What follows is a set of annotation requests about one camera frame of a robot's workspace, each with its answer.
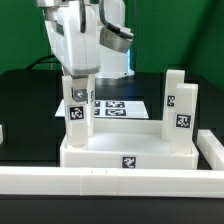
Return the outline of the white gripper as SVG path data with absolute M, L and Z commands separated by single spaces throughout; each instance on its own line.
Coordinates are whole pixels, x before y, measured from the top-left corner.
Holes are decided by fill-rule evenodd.
M 72 79 L 72 98 L 88 98 L 87 76 L 100 70 L 97 19 L 87 3 L 48 3 L 43 10 L 51 51 Z

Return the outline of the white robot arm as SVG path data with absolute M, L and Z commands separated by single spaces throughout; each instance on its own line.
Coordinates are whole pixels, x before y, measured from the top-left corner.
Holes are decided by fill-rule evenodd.
M 52 53 L 72 78 L 72 98 L 84 102 L 91 74 L 100 70 L 97 20 L 89 0 L 36 0 Z

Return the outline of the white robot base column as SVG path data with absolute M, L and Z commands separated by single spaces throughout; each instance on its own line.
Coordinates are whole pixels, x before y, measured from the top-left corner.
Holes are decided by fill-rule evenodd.
M 101 68 L 96 79 L 115 82 L 132 75 L 128 56 L 134 34 L 125 26 L 123 0 L 99 0 L 97 8 Z

